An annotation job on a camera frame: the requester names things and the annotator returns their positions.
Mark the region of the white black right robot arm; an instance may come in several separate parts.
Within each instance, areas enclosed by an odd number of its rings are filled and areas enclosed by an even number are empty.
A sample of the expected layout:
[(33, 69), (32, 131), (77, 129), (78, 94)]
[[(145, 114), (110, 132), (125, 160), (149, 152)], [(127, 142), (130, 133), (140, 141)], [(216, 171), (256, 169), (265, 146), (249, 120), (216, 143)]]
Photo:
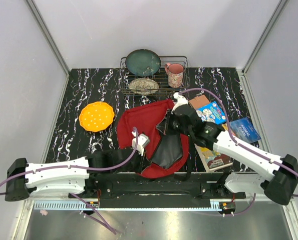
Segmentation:
[(227, 198), (239, 192), (257, 193), (283, 206), (293, 197), (298, 184), (298, 162), (294, 156), (281, 157), (254, 147), (222, 126), (202, 121), (189, 105), (167, 110), (156, 128), (163, 135), (188, 136), (197, 146), (229, 156), (254, 170), (254, 173), (228, 174), (216, 185), (219, 197)]

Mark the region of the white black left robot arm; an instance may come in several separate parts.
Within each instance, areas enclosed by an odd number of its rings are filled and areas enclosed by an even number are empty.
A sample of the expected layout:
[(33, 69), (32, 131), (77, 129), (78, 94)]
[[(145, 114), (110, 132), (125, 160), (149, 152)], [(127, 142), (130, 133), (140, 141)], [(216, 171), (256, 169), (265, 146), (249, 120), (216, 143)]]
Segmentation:
[(114, 149), (96, 151), (90, 156), (52, 163), (28, 163), (18, 158), (7, 170), (5, 201), (18, 202), (29, 197), (59, 197), (96, 194), (92, 174), (140, 172), (145, 166), (143, 149)]

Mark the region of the yellow teal Penguin paperback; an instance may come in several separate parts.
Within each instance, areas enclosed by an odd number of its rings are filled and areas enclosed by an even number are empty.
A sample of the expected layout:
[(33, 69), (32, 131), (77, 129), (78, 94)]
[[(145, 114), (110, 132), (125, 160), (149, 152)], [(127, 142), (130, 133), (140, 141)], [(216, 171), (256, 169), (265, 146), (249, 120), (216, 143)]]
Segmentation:
[(233, 160), (222, 153), (200, 147), (195, 144), (197, 153), (207, 173), (214, 172), (233, 165)]

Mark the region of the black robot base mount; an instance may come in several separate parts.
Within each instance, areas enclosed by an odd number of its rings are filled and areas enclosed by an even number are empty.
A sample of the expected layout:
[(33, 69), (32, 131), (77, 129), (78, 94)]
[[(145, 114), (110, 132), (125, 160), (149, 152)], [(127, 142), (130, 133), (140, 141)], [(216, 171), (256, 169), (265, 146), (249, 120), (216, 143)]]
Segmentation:
[(92, 173), (78, 196), (98, 201), (103, 209), (207, 208), (210, 200), (244, 199), (244, 192), (231, 193), (225, 188), (226, 176), (177, 172), (149, 179), (132, 172)]

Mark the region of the red backpack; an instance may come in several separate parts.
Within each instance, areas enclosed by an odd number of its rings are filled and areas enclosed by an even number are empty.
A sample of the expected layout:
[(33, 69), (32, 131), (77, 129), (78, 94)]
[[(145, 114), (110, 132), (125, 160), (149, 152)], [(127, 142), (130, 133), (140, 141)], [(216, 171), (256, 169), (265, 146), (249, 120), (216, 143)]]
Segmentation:
[[(126, 110), (117, 124), (119, 148), (124, 149), (131, 145), (133, 138), (131, 131), (136, 127), (138, 133), (145, 134), (149, 138), (150, 143), (145, 147), (146, 156), (147, 158), (153, 157), (154, 151), (161, 140), (156, 125), (164, 119), (166, 111), (173, 107), (173, 101), (167, 99)], [(141, 166), (139, 170), (133, 169), (133, 171), (147, 179), (162, 178), (179, 171), (188, 158), (189, 139), (183, 134), (178, 134), (178, 136), (180, 137), (179, 149), (182, 150), (182, 158), (173, 163), (169, 168), (162, 168), (155, 163), (145, 160), (144, 166)]]

